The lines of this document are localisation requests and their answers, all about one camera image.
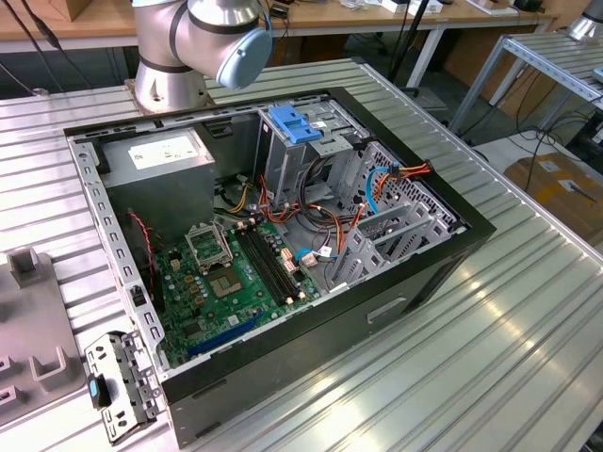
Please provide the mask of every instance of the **metal rack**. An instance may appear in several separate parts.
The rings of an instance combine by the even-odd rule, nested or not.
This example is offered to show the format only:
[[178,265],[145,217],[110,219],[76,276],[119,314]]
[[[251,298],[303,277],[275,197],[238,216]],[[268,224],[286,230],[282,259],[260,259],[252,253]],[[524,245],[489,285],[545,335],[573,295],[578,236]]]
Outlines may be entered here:
[[[367,65],[273,68],[218,104],[344,86],[497,227],[434,299],[187,450],[578,450],[603,419],[603,260]],[[80,351],[131,328],[62,129],[138,114],[123,88],[0,102],[0,258],[49,252]],[[0,428],[110,450],[85,388]],[[166,413],[117,450],[175,450]]]
[[572,92],[585,101],[593,102],[594,106],[603,105],[603,84],[593,78],[593,70],[603,66],[603,39],[599,44],[589,45],[576,42],[563,33],[502,36],[452,118],[449,126],[452,133],[456,133],[463,124],[505,51],[517,56],[517,61],[492,97],[491,105],[496,105],[504,96],[526,64],[568,89],[543,120],[541,127],[551,122]]

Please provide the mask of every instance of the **blue drive bay latch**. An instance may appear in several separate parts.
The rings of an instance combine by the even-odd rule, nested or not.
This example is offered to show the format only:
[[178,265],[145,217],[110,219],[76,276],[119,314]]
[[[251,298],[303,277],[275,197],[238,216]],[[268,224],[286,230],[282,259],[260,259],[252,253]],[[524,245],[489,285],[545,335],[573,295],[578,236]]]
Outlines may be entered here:
[[312,127],[305,117],[291,105],[269,108],[272,120],[287,134],[293,144],[322,138],[319,130]]

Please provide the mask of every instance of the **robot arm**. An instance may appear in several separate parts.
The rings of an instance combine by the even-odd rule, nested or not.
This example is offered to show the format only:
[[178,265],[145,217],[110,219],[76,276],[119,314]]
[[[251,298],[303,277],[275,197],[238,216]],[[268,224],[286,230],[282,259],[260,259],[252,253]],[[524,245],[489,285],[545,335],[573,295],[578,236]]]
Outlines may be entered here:
[[579,42],[598,43],[602,26],[603,0],[591,0],[582,15],[567,29],[567,34]]
[[205,103],[204,74],[230,89],[247,87],[272,46],[255,0],[134,0],[140,63],[138,102],[152,112]]

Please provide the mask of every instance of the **metal table leg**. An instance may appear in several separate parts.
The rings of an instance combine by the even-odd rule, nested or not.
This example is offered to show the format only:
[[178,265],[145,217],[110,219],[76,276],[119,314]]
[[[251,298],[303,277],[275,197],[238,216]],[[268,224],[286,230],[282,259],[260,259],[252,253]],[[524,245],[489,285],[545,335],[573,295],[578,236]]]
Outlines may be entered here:
[[463,124],[464,118],[480,95],[483,85],[486,83],[486,80],[499,63],[500,58],[502,57],[502,51],[504,50],[503,44],[506,39],[507,38],[504,36],[501,36],[497,42],[497,45],[492,50],[492,53],[488,59],[486,59],[486,62],[481,68],[480,73],[475,79],[475,82],[473,82],[469,92],[464,97],[463,102],[459,106],[459,109],[456,110],[454,118],[452,118],[452,121],[450,122],[450,126],[448,127],[450,132],[456,133]]
[[432,60],[433,52],[435,52],[437,44],[439,44],[442,39],[444,30],[445,28],[440,26],[430,31],[430,34],[425,41],[425,45],[423,45],[423,50],[421,50],[421,55],[418,56],[413,73],[411,73],[411,76],[408,79],[408,83],[406,84],[407,88],[416,88],[421,83],[421,79]]
[[553,108],[551,108],[551,110],[543,118],[539,126],[541,129],[546,129],[553,122],[553,120],[557,117],[557,113],[559,113],[559,110],[563,108],[563,106],[569,100],[571,95],[572,91],[566,89],[563,97],[559,100],[559,102],[557,102],[557,104]]
[[528,63],[526,63],[521,58],[518,58],[515,61],[513,66],[509,69],[509,71],[505,75],[505,78],[503,78],[502,82],[500,82],[500,85],[498,86],[498,89],[492,96],[492,99],[490,99],[490,105],[496,105],[498,103],[498,101],[500,101],[500,99],[502,99],[502,96],[505,95],[505,93],[507,92],[507,89],[509,89],[509,87],[511,86],[511,83],[514,80],[516,80],[517,77],[521,76],[522,71],[524,70],[524,68],[527,65],[528,65]]

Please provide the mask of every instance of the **green circuit board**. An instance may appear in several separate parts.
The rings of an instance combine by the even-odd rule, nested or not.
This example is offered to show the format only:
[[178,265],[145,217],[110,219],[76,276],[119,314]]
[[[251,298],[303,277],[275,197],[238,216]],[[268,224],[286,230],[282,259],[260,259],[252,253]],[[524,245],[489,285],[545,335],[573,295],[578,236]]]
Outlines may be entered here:
[[[262,223],[256,231],[270,242],[273,254],[283,266],[280,249],[285,248],[285,243],[276,229],[270,223]],[[265,325],[320,296],[315,282],[299,269],[301,274],[298,276],[302,275],[302,278],[296,281],[290,276],[290,280],[305,298],[295,299],[292,304],[277,303],[243,251],[235,232],[225,232],[224,236],[233,254],[228,266],[218,265],[202,272],[184,237],[182,243],[155,255],[165,302],[165,309],[158,310],[165,332],[162,347],[171,367],[187,362],[190,359],[188,351],[204,341],[246,322],[253,322],[256,328]],[[202,259],[220,251],[212,234],[205,234],[201,239],[196,237],[193,246],[197,257]],[[172,265],[174,256],[180,257],[175,266]]]

